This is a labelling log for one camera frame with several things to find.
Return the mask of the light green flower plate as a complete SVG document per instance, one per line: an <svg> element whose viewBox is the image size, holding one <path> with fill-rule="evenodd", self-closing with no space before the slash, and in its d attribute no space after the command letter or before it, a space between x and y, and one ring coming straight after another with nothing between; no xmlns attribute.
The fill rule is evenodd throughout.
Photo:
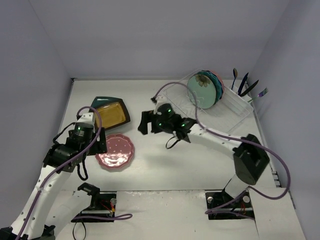
<svg viewBox="0 0 320 240"><path fill-rule="evenodd" d="M216 103L217 90L208 76L194 74L188 80L187 87L189 100L198 108L209 109Z"/></svg>

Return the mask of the teal embossed plate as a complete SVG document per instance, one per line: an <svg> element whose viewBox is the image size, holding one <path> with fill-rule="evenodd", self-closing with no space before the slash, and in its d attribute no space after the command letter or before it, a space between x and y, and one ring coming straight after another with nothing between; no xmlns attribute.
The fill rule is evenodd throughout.
<svg viewBox="0 0 320 240"><path fill-rule="evenodd" d="M221 96L221 85L219 83L219 80L217 79L217 77L210 71L207 71L207 73L210 75L211 81L213 82L215 89L216 89L216 100L215 103L217 103L220 100L220 96Z"/></svg>

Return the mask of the yellow square plate black rim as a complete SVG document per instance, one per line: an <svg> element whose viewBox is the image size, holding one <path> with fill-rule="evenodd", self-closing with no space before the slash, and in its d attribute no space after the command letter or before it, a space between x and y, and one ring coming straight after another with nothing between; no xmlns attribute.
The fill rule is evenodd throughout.
<svg viewBox="0 0 320 240"><path fill-rule="evenodd" d="M125 125L131 121L131 117L123 101L115 101L112 103L106 103L98 107L97 112L101 118L101 124L99 122L98 115L95 113L95 126L102 127L105 130L111 130L122 125Z"/></svg>

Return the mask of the red plate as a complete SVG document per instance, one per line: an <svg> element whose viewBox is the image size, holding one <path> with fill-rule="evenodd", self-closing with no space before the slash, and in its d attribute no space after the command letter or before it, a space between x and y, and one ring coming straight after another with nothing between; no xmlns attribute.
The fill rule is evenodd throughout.
<svg viewBox="0 0 320 240"><path fill-rule="evenodd" d="M109 134L106 137L107 153L95 155L100 167L108 171L122 170L134 159L135 147L131 139L121 133Z"/></svg>

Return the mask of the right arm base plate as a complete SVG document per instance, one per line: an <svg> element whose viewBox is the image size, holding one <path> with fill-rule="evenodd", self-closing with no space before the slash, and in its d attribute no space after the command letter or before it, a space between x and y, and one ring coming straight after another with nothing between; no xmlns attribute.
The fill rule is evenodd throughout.
<svg viewBox="0 0 320 240"><path fill-rule="evenodd" d="M211 221L218 220L255 220L251 198L248 191L236 198L224 191L205 192L206 215Z"/></svg>

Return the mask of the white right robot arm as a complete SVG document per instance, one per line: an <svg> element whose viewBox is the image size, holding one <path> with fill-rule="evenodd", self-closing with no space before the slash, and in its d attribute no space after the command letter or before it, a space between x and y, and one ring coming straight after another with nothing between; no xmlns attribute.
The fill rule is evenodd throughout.
<svg viewBox="0 0 320 240"><path fill-rule="evenodd" d="M176 113L169 103L162 104L157 110L143 111L138 131L147 135L149 123L154 134L172 134L178 141L208 147L233 161L235 175L221 193L221 200L227 206L233 206L242 192L256 185L269 165L270 158L255 135L239 137L219 131L213 133L213 129L201 126L196 119Z"/></svg>

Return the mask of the blue polka dot plate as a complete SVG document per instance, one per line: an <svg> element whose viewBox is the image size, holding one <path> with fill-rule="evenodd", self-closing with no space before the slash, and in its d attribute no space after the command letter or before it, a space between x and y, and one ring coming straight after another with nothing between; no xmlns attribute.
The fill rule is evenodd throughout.
<svg viewBox="0 0 320 240"><path fill-rule="evenodd" d="M221 86L221 96L220 96L220 99L223 97L223 94L224 94L224 91L225 91L225 86L224 86L224 83L223 83L223 80L222 78L218 75L218 73L214 70L211 71L218 79L219 81L219 84Z"/></svg>

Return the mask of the pink polka dot plate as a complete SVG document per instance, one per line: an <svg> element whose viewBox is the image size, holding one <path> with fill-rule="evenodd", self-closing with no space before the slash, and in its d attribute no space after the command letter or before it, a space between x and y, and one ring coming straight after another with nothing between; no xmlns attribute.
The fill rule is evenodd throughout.
<svg viewBox="0 0 320 240"><path fill-rule="evenodd" d="M216 71L214 71L214 70L212 70L211 72L217 76L218 80L219 80L220 83L221 83L222 88L224 89L224 88L225 88L225 85L224 85L224 82L223 82L222 77L221 77Z"/></svg>

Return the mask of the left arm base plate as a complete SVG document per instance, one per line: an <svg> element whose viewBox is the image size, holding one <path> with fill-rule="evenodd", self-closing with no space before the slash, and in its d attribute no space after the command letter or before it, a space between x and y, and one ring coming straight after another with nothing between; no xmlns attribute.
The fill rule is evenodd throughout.
<svg viewBox="0 0 320 240"><path fill-rule="evenodd" d="M115 191L103 191L94 203L76 215L76 217L85 218L73 219L71 222L113 223L112 218L115 217L116 203L117 193Z"/></svg>

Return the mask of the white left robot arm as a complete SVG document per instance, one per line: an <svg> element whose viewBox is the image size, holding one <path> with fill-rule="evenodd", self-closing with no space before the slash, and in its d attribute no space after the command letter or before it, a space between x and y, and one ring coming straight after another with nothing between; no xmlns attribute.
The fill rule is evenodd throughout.
<svg viewBox="0 0 320 240"><path fill-rule="evenodd" d="M78 120L69 131L65 143L56 140L43 161L43 166L26 205L9 227L0 230L2 240L40 238L46 228L49 211L62 185L88 155L105 153L105 129L95 128L90 120Z"/></svg>

